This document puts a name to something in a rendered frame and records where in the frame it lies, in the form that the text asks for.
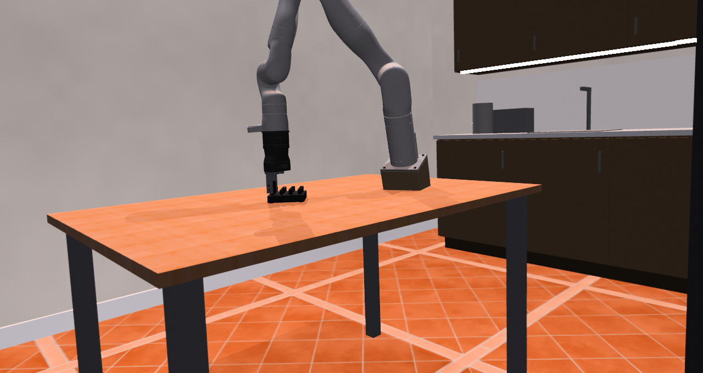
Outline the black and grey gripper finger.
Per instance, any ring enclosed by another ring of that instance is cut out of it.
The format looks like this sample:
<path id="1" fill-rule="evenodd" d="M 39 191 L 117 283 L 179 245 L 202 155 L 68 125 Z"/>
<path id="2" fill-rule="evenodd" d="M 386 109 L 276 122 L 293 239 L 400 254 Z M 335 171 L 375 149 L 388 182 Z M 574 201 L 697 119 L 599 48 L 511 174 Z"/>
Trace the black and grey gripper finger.
<path id="1" fill-rule="evenodd" d="M 279 174 L 284 174 L 284 172 L 279 172 Z M 278 193 L 278 179 L 277 179 L 277 174 L 273 174 L 273 182 L 274 182 L 274 193 Z"/>
<path id="2" fill-rule="evenodd" d="M 274 182 L 273 174 L 279 174 L 279 172 L 265 172 L 266 174 L 266 191 L 267 193 L 274 193 Z"/>

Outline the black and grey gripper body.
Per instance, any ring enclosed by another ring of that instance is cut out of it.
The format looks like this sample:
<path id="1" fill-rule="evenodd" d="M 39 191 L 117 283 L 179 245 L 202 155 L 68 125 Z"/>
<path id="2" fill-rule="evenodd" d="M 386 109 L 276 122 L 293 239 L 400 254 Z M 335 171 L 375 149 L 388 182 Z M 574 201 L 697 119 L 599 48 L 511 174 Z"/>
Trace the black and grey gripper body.
<path id="1" fill-rule="evenodd" d="M 248 126 L 248 133 L 250 132 L 262 133 L 264 172 L 291 170 L 291 160 L 288 156 L 288 114 L 262 114 L 262 125 Z"/>

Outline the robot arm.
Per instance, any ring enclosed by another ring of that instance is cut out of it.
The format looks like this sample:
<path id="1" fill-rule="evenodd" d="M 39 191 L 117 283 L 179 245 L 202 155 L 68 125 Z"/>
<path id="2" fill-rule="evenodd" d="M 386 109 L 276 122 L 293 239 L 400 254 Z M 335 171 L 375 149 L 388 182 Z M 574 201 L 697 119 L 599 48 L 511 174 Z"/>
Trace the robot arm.
<path id="1" fill-rule="evenodd" d="M 291 70 L 291 50 L 297 32 L 301 0 L 279 0 L 267 43 L 269 57 L 256 72 L 262 114 L 286 113 L 280 83 Z M 380 46 L 376 35 L 349 0 L 320 0 L 327 21 L 348 48 L 361 58 L 380 85 L 390 164 L 414 165 L 419 158 L 411 111 L 408 73 Z"/>

